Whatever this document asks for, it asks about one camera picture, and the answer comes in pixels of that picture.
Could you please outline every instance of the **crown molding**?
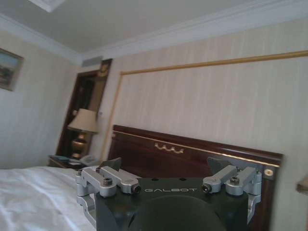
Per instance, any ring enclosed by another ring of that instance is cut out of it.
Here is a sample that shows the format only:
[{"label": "crown molding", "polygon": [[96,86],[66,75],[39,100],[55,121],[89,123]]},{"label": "crown molding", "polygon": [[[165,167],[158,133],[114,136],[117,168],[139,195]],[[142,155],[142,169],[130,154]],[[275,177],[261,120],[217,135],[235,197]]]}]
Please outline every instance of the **crown molding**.
[{"label": "crown molding", "polygon": [[0,29],[8,31],[23,40],[32,43],[40,48],[62,56],[76,64],[81,64],[81,54],[70,49],[61,43],[3,15],[0,13]]},{"label": "crown molding", "polygon": [[255,0],[82,54],[82,59],[139,53],[308,16],[308,0]]}]

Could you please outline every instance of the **wooden headboard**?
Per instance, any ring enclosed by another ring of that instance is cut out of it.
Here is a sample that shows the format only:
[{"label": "wooden headboard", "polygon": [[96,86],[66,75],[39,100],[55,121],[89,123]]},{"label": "wooden headboard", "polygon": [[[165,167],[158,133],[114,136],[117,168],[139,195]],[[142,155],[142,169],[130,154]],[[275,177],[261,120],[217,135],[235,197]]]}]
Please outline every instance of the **wooden headboard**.
[{"label": "wooden headboard", "polygon": [[208,157],[262,172],[262,199],[250,231],[267,231],[282,154],[114,125],[109,159],[122,158],[122,169],[140,177],[211,176]]}]

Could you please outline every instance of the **nightstand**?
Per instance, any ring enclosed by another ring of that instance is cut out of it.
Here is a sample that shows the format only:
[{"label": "nightstand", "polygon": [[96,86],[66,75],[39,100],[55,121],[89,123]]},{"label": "nightstand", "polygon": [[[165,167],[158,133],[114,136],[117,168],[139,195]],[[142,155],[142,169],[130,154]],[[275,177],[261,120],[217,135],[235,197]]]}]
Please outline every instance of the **nightstand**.
[{"label": "nightstand", "polygon": [[79,170],[83,167],[86,167],[86,165],[84,165],[84,164],[72,165],[67,161],[61,161],[61,160],[57,159],[54,155],[49,156],[49,163],[48,163],[47,166],[49,166],[49,167],[60,167],[60,168],[72,168],[74,170]]}]

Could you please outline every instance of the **framed painting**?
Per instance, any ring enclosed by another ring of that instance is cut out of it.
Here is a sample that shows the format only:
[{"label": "framed painting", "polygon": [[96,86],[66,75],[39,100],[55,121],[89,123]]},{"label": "framed painting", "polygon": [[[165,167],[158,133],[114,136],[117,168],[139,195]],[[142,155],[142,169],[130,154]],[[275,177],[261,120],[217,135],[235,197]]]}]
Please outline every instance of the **framed painting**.
[{"label": "framed painting", "polygon": [[0,49],[0,88],[13,90],[24,58]]}]

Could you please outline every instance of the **telephone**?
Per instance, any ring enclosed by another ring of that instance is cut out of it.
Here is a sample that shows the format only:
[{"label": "telephone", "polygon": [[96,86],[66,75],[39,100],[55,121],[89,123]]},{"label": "telephone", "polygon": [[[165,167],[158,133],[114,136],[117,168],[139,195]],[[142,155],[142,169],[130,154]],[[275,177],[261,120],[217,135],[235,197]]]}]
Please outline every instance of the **telephone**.
[{"label": "telephone", "polygon": [[86,166],[94,166],[94,165],[100,165],[100,160],[95,159],[91,155],[86,155],[83,158],[79,160],[82,164]]}]

